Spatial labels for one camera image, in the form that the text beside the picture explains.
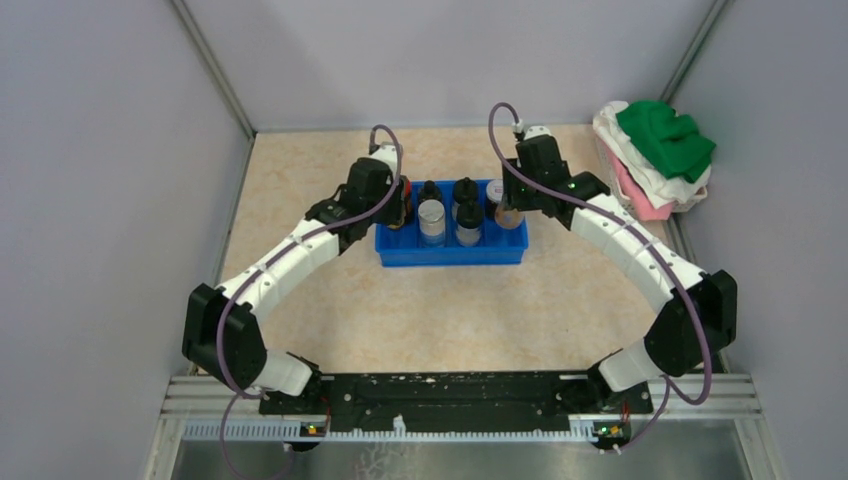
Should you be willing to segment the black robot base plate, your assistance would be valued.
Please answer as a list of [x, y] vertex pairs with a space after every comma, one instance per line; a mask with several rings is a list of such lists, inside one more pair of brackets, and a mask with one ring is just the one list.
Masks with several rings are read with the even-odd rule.
[[645, 382], [618, 393], [579, 370], [324, 373], [298, 397], [271, 392], [260, 401], [264, 415], [350, 413], [383, 406], [528, 407], [566, 414], [648, 414], [654, 411]]

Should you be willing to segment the black pourer cap grain jar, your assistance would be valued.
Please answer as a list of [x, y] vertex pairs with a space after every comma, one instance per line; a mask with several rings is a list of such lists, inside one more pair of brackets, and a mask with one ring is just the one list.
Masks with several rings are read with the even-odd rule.
[[479, 197], [478, 183], [468, 177], [459, 179], [454, 182], [451, 195], [455, 205], [477, 201]]

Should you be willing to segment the pink cap bottle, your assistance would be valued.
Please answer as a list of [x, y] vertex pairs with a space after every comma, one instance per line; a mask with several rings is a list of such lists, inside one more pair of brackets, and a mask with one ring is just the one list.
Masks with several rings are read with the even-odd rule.
[[525, 214], [505, 204], [499, 204], [494, 211], [495, 223], [504, 230], [515, 230], [520, 227]]

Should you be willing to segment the blue plastic divided bin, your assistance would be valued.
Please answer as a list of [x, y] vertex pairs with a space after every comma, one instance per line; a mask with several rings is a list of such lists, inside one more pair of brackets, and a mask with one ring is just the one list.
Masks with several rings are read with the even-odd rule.
[[443, 241], [429, 243], [422, 234], [418, 214], [418, 193], [423, 181], [413, 181], [409, 188], [411, 212], [405, 224], [397, 229], [379, 225], [375, 234], [375, 251], [384, 267], [443, 267], [519, 264], [529, 246], [525, 223], [515, 229], [504, 229], [495, 220], [484, 217], [480, 226], [481, 238], [472, 246], [463, 246], [456, 239], [456, 222], [452, 217], [453, 180], [436, 180], [442, 194], [445, 212]]

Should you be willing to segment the silver cap white bead jar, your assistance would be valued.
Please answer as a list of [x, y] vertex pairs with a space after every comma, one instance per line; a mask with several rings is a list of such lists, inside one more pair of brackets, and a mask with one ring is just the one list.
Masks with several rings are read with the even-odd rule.
[[424, 247], [446, 245], [446, 212], [444, 205], [435, 199], [423, 201], [417, 210], [419, 235]]

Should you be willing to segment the white lid brown jar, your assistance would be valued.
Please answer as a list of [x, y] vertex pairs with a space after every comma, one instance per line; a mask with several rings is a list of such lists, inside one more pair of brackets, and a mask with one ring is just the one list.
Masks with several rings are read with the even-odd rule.
[[502, 179], [492, 179], [485, 185], [484, 214], [489, 220], [495, 219], [495, 212], [500, 205], [504, 192]]

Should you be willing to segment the red cap brown sauce bottle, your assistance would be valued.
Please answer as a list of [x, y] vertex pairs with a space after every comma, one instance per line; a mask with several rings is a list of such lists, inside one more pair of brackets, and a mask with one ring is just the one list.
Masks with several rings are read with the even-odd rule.
[[402, 203], [403, 203], [403, 214], [404, 214], [404, 222], [409, 223], [412, 218], [412, 186], [410, 180], [405, 176], [401, 176], [401, 187], [402, 187]]

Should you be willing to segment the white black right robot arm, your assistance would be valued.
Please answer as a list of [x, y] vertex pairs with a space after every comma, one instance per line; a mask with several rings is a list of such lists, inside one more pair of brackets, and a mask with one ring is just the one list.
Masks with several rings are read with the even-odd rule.
[[612, 412], [627, 389], [679, 377], [736, 338], [738, 286], [727, 272], [709, 274], [669, 249], [635, 220], [590, 172], [570, 173], [550, 131], [516, 136], [516, 157], [503, 168], [504, 198], [519, 211], [540, 211], [604, 253], [656, 313], [645, 336], [589, 370], [589, 404]]

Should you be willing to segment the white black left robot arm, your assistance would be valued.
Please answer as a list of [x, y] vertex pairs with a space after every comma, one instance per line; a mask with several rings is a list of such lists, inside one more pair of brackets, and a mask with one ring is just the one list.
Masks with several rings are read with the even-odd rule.
[[397, 143], [371, 143], [336, 192], [314, 204], [272, 250], [218, 286], [197, 286], [188, 297], [183, 356], [239, 395], [279, 392], [295, 412], [314, 410], [321, 397], [313, 380], [316, 366], [292, 353], [269, 351], [261, 324], [298, 284], [372, 226], [404, 223], [401, 158]]

